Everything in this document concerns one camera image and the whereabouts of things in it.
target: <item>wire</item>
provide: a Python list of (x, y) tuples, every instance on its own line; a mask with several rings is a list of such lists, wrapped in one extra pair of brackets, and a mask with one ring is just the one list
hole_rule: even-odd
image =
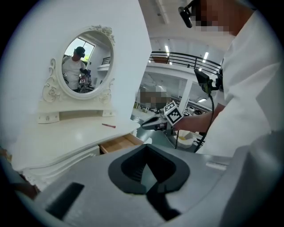
[(210, 120), (209, 126), (208, 126), (208, 128), (207, 128), (207, 130), (206, 130), (205, 134), (203, 135), (203, 137), (202, 137), (202, 138), (201, 138), (201, 140), (199, 141), (199, 143), (198, 143), (198, 145), (197, 145), (196, 149), (194, 150), (194, 153), (196, 153), (196, 151), (198, 151), (199, 147), (200, 147), (200, 146), (201, 146), (201, 144), (203, 143), (203, 141), (204, 141), (204, 139), (205, 139), (205, 137), (206, 137), (206, 135), (207, 135), (207, 132), (208, 132), (208, 130), (209, 130), (209, 128), (210, 128), (210, 126), (211, 126), (211, 124), (212, 124), (212, 120), (213, 120), (213, 116), (214, 116), (214, 102), (213, 102), (213, 98), (212, 98), (212, 96), (211, 96), (211, 95), (209, 95), (209, 98), (210, 98), (210, 100), (211, 100), (211, 102), (212, 102), (212, 114), (211, 114), (211, 120)]
[(170, 144), (174, 147), (173, 142), (169, 140), (169, 138), (165, 135), (165, 137), (167, 138), (168, 142), (170, 142)]
[(178, 146), (178, 134), (179, 134), (179, 130), (177, 131), (177, 138), (176, 138), (176, 146), (175, 146), (175, 149), (176, 149), (177, 146)]

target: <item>metal railing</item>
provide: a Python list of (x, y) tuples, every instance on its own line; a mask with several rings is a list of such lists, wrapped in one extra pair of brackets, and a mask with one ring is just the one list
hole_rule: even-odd
[(201, 68), (202, 71), (213, 73), (215, 75), (221, 67), (220, 64), (210, 60), (204, 60), (202, 57), (177, 52), (153, 51), (149, 61), (163, 64), (178, 64), (191, 69)]
[(110, 64), (110, 57), (103, 59), (102, 65), (105, 65), (105, 64)]

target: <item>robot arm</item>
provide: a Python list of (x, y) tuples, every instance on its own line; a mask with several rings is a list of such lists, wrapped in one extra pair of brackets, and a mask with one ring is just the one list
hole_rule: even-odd
[(171, 102), (163, 109), (160, 109), (160, 113), (148, 118), (141, 124), (144, 130), (161, 130), (164, 131), (167, 136), (174, 135), (174, 125), (182, 119), (178, 106), (175, 102)]

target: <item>person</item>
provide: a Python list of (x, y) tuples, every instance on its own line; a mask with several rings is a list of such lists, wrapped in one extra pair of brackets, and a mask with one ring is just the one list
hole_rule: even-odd
[(81, 61), (81, 58), (85, 56), (85, 49), (83, 47), (77, 47), (74, 49), (72, 57), (66, 56), (62, 60), (62, 73), (65, 73), (68, 87), (73, 91), (79, 92), (78, 82), (80, 69), (86, 69), (85, 64)]
[[(232, 157), (237, 148), (272, 132), (273, 121), (280, 122), (264, 110), (265, 105), (270, 112), (271, 106), (277, 107), (273, 100), (265, 98), (263, 104), (259, 97), (273, 93), (271, 82), (282, 67), (282, 47), (262, 15), (240, 0), (200, 0), (198, 4), (201, 20), (236, 37), (222, 63), (224, 91), (217, 91), (213, 122), (197, 153)], [(205, 132), (211, 114), (184, 117), (175, 130)]]

